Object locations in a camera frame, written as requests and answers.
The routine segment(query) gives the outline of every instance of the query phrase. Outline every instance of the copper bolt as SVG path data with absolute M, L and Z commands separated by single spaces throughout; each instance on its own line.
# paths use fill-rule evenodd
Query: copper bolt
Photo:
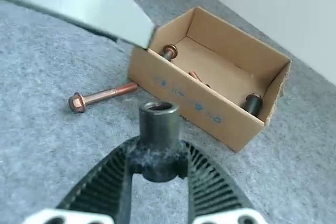
M 104 101 L 112 97 L 127 94 L 137 90 L 138 85 L 134 82 L 128 83 L 126 85 L 108 89 L 94 94 L 82 96 L 80 93 L 76 92 L 72 97 L 69 98 L 69 106 L 72 111 L 84 113 L 87 105 Z
M 198 75 L 196 74 L 195 71 L 190 71 L 190 72 L 189 72 L 189 75 L 192 76 L 192 77 L 194 77 L 197 81 L 200 81 L 201 83 L 203 83 L 203 82 L 200 80 L 200 78 L 198 77 Z
M 173 44 L 165 45 L 162 49 L 162 53 L 163 58 L 171 61 L 171 59 L 174 59 L 177 56 L 177 47 L 175 47 Z

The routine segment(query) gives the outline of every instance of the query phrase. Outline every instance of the ribbed grip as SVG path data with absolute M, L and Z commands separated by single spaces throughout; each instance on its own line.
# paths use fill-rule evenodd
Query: ribbed grip
M 132 141 L 99 162 L 57 208 L 106 214 L 115 223 L 129 223 L 132 181 L 125 149 Z
M 189 223 L 197 216 L 252 208 L 250 201 L 229 175 L 190 143 L 188 157 Z

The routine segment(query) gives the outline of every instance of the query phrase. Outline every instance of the cardboard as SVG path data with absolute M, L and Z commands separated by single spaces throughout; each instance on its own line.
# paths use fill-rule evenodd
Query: cardboard
M 171 62 L 160 56 L 167 44 L 179 51 Z M 269 123 L 290 64 L 282 53 L 196 7 L 159 28 L 148 50 L 134 48 L 128 76 L 158 99 L 179 104 L 183 117 L 238 152 Z M 192 70 L 203 83 L 188 74 Z M 240 107 L 251 93 L 263 98 L 258 118 Z

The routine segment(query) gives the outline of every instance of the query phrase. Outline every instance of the metal blade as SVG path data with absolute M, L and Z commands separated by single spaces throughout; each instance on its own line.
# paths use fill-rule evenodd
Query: metal blade
M 7 0 L 147 48 L 155 25 L 134 0 Z

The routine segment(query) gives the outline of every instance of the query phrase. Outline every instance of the carpet floor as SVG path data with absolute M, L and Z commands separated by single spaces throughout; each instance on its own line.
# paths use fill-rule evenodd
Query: carpet floor
M 269 223 L 334 223 L 336 87 L 217 0 L 136 0 L 161 25 L 201 6 L 293 59 L 271 124 L 240 153 L 181 120 L 181 138 L 222 165 Z M 126 83 L 131 46 L 0 2 L 0 223 L 55 207 L 139 134 L 142 89 L 72 113 L 67 99 Z M 187 183 L 133 180 L 131 223 L 187 222 Z

